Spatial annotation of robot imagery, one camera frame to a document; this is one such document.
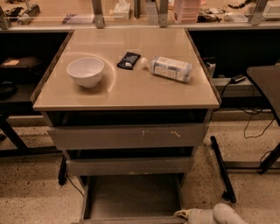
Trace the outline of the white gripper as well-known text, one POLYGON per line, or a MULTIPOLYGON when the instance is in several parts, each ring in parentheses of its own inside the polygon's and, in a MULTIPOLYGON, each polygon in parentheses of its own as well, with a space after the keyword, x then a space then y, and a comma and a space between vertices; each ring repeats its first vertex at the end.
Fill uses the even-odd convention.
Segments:
POLYGON ((181 209, 174 216, 187 219, 189 224, 217 224, 212 209, 181 209))

